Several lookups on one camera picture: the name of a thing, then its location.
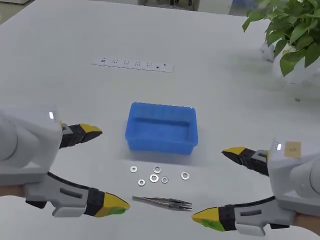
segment metal tweezers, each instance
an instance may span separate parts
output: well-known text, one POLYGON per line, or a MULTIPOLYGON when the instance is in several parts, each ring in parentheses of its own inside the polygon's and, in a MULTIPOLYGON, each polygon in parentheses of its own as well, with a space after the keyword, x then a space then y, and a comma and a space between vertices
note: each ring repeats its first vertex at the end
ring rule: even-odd
POLYGON ((192 203, 187 201, 181 201, 174 198, 132 196, 132 199, 153 204, 159 207, 167 208, 170 210, 190 211, 192 209, 192 203))

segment green fingertip pad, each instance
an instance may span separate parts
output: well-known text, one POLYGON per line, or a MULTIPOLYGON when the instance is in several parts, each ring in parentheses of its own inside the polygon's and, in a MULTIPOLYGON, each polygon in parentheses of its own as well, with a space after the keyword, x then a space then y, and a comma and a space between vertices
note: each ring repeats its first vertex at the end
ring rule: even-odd
POLYGON ((109 212, 108 215, 120 215, 120 214, 124 214, 126 211, 125 208, 122 208, 122 207, 115 207, 115 208, 112 208, 109 212))

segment metal washer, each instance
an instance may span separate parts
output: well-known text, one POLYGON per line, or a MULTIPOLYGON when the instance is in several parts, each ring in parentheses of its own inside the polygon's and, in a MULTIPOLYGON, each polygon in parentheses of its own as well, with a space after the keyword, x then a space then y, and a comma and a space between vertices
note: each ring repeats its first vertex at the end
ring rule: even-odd
POLYGON ((138 168, 136 166, 130 167, 130 172, 135 173, 138 171, 138 168))
POLYGON ((169 182, 169 179, 168 179, 168 177, 166 177, 166 176, 163 176, 163 177, 161 178, 161 182, 162 182, 163 184, 166 184, 166 183, 168 183, 168 182, 169 182))
POLYGON ((150 182, 156 183, 159 180, 159 176, 157 174, 151 174, 149 179, 150 179, 150 182))
POLYGON ((186 171, 183 171, 183 172, 181 173, 181 178, 182 178, 183 180, 188 180, 188 179, 190 178, 190 174, 187 173, 186 171))
POLYGON ((146 184, 146 181, 143 180, 143 179, 140 179, 140 180, 138 181, 138 185, 139 185, 140 187, 144 186, 145 184, 146 184))
POLYGON ((161 173, 161 167, 160 166, 155 166, 154 168, 153 168, 153 172, 155 173, 155 174, 159 174, 159 173, 161 173))

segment label sticker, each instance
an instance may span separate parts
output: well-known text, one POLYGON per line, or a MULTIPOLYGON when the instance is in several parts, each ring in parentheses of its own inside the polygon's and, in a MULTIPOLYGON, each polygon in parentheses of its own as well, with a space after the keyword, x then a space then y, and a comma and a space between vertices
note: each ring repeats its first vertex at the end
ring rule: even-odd
POLYGON ((286 141, 285 147, 284 147, 284 156, 287 158, 300 159, 301 158, 301 142, 286 141))

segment power strip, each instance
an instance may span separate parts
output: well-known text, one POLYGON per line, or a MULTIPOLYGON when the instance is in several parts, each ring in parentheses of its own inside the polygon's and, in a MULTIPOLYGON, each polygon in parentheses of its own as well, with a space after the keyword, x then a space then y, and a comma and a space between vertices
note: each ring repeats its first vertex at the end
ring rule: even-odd
POLYGON ((115 67, 124 69, 138 69, 146 71, 156 71, 164 73, 173 73, 175 67, 168 63, 155 63, 151 61, 124 60, 108 57, 97 57, 93 60, 92 65, 115 67))

